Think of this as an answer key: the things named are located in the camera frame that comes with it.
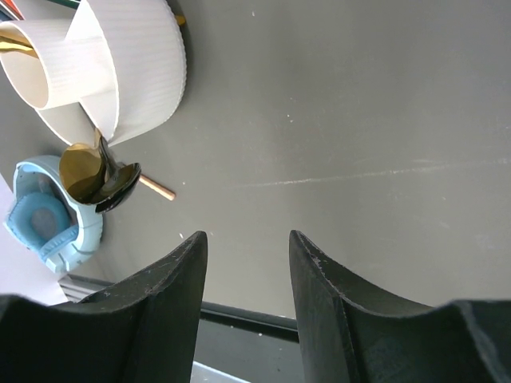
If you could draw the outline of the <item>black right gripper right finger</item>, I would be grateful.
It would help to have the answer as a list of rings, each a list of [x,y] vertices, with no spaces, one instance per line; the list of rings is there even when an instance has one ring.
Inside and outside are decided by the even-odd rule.
[[[337,263],[300,231],[289,235],[289,266],[306,381],[509,381],[509,301],[411,301]]]

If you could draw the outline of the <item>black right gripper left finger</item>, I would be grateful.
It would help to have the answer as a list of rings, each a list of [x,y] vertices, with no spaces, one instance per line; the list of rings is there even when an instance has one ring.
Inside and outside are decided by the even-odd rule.
[[[4,382],[187,382],[208,264],[198,231],[80,302],[1,298]]]

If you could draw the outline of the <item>light blue headphones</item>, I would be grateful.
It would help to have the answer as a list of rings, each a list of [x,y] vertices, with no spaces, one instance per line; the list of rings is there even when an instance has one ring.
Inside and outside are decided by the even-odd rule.
[[[78,203],[65,190],[58,156],[18,162],[13,174],[14,202],[4,219],[7,231],[55,274],[86,263],[100,246],[103,216]]]

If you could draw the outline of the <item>silver copper chopstick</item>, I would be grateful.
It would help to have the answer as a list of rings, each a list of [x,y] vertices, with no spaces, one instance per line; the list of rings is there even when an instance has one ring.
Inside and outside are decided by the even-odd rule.
[[[159,183],[149,179],[147,176],[141,175],[139,181],[146,187],[150,188],[157,194],[163,196],[167,200],[173,201],[176,198],[176,194],[167,189],[166,187],[160,185]]]

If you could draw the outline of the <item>black spoon long handle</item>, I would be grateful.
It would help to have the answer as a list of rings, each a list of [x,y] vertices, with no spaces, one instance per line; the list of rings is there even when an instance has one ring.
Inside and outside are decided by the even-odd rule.
[[[120,164],[115,161],[112,151],[104,137],[99,141],[100,154],[106,161],[108,179],[94,195],[95,212],[103,214],[123,203],[133,193],[141,177],[139,163]]]

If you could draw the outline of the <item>gold spoon green handle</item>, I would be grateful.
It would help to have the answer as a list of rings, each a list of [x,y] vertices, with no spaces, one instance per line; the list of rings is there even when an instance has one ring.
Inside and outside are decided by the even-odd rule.
[[[101,132],[94,128],[94,146],[76,143],[69,146],[59,162],[59,176],[66,192],[78,203],[91,204],[105,183],[106,164],[99,144]]]

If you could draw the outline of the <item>white divided round container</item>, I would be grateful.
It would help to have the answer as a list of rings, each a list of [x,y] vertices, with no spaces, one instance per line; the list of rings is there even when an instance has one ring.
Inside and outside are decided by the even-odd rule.
[[[186,86],[181,27],[166,1],[83,1],[71,18],[1,24],[21,48],[2,53],[17,94],[66,144],[110,144],[165,123]]]

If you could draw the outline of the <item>gold fork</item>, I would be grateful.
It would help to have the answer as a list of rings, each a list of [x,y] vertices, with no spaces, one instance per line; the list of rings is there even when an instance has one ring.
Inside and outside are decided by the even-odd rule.
[[[1,30],[0,35],[1,53],[22,53],[30,57],[38,58],[38,55],[31,43],[23,36]]]

